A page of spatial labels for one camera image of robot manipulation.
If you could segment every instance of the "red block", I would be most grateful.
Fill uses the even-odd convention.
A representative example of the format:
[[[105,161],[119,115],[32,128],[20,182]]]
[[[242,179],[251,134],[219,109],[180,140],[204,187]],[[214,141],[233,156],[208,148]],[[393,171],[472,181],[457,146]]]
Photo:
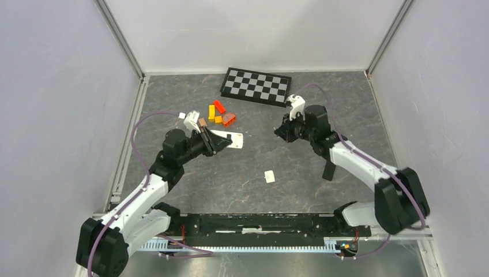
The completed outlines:
[[[224,114],[226,112],[226,109],[224,108],[224,106],[221,104],[221,102],[219,102],[219,100],[216,100],[214,101],[214,106],[216,107],[216,109],[221,113],[221,114]]]

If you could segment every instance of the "checkerboard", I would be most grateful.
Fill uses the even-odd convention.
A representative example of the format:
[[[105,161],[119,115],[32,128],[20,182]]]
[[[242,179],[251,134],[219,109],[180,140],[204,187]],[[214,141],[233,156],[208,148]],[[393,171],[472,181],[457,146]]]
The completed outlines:
[[[285,107],[292,77],[229,68],[221,96]]]

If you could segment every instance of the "yellow component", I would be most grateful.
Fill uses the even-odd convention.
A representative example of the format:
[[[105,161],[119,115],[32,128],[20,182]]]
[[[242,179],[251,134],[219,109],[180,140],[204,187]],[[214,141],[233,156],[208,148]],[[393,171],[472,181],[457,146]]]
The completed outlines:
[[[223,117],[222,116],[214,117],[214,120],[216,121],[216,124],[222,124],[223,123]]]
[[[216,108],[214,105],[209,105],[209,121],[214,122],[214,117],[216,116]]]

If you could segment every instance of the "checkerboard black frame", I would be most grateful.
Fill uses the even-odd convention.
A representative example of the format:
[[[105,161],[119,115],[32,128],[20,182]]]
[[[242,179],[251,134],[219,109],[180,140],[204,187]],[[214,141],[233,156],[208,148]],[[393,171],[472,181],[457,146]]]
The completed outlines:
[[[221,96],[285,107],[292,77],[245,69],[229,68],[221,86]]]

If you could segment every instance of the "yellow block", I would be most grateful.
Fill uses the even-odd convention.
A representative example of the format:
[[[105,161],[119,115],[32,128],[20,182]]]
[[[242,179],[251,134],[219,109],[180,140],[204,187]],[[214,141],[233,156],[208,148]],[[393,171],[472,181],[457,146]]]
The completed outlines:
[[[216,116],[216,108],[214,105],[209,105],[209,121],[214,122],[214,117]]]

